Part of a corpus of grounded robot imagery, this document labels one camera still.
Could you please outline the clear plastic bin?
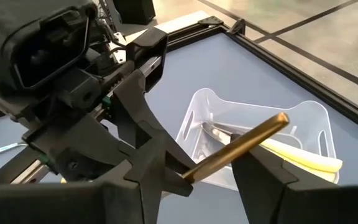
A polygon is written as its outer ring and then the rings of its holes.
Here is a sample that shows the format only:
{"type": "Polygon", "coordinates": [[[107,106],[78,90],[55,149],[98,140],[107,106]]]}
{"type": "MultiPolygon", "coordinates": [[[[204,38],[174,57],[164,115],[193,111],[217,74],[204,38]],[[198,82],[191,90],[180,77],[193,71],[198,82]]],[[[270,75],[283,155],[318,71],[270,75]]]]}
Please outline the clear plastic bin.
{"type": "Polygon", "coordinates": [[[249,131],[280,112],[289,116],[290,124],[270,138],[337,159],[328,111],[320,103],[304,101],[287,109],[250,105],[222,100],[209,88],[202,88],[193,95],[176,142],[195,162],[200,162],[224,146],[202,128],[203,123],[249,131]]]}

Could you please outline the black frame bracket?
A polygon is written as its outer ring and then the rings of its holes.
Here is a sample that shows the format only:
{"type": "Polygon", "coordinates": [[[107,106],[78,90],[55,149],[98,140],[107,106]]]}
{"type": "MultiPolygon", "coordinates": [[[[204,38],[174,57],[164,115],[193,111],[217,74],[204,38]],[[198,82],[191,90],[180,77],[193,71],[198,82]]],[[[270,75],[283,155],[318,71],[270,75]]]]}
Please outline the black frame bracket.
{"type": "Polygon", "coordinates": [[[231,28],[227,31],[227,33],[232,35],[245,35],[246,33],[246,21],[244,19],[238,19],[231,28]]]}

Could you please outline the yellow handled knife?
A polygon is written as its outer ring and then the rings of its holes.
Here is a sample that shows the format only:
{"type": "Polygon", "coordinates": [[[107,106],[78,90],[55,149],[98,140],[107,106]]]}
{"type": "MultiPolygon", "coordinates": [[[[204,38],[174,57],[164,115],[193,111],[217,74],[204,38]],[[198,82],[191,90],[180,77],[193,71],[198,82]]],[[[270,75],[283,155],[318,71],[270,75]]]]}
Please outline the yellow handled knife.
{"type": "Polygon", "coordinates": [[[342,161],[338,159],[323,159],[322,157],[294,157],[289,158],[281,156],[285,161],[302,168],[303,170],[316,175],[328,182],[336,184],[338,182],[338,173],[342,167],[342,161]]]}
{"type": "MultiPolygon", "coordinates": [[[[218,123],[203,123],[202,128],[215,140],[227,145],[231,142],[232,134],[248,132],[248,129],[237,129],[232,126],[225,126],[218,123]]],[[[312,168],[323,172],[338,172],[342,167],[342,160],[331,157],[324,157],[312,152],[308,152],[288,144],[268,138],[260,145],[277,156],[288,159],[290,162],[296,162],[305,167],[312,168]]]]}

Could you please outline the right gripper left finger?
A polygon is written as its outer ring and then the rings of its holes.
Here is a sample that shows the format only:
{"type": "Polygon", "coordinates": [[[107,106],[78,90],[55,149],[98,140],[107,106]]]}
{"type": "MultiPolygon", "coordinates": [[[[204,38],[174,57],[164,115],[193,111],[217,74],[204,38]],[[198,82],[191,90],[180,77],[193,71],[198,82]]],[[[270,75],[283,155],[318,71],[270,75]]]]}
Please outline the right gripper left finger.
{"type": "Polygon", "coordinates": [[[0,224],[156,224],[163,191],[175,174],[148,146],[147,172],[124,178],[127,161],[93,180],[63,184],[16,184],[0,177],[0,224]]]}

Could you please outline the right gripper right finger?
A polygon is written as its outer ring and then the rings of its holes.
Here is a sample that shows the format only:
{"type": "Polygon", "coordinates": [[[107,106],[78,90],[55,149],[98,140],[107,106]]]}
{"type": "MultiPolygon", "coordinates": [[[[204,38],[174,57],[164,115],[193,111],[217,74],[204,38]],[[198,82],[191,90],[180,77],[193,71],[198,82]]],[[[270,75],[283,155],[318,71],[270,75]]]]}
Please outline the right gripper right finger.
{"type": "Polygon", "coordinates": [[[328,182],[261,146],[232,171],[249,224],[358,224],[358,185],[328,182]]]}

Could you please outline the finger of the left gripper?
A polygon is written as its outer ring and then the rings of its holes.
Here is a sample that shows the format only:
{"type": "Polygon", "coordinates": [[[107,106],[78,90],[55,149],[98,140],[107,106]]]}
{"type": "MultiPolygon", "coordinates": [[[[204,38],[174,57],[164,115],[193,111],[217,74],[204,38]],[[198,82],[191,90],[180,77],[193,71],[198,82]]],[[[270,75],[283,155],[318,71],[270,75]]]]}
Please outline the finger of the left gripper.
{"type": "Polygon", "coordinates": [[[125,161],[130,168],[124,178],[138,182],[150,165],[144,148],[118,140],[88,114],[56,115],[30,128],[22,138],[69,182],[97,179],[125,161]]]}
{"type": "Polygon", "coordinates": [[[119,137],[141,149],[148,146],[159,153],[166,166],[179,174],[195,167],[195,162],[160,124],[145,100],[146,78],[135,70],[113,90],[111,104],[113,123],[119,137]]]}

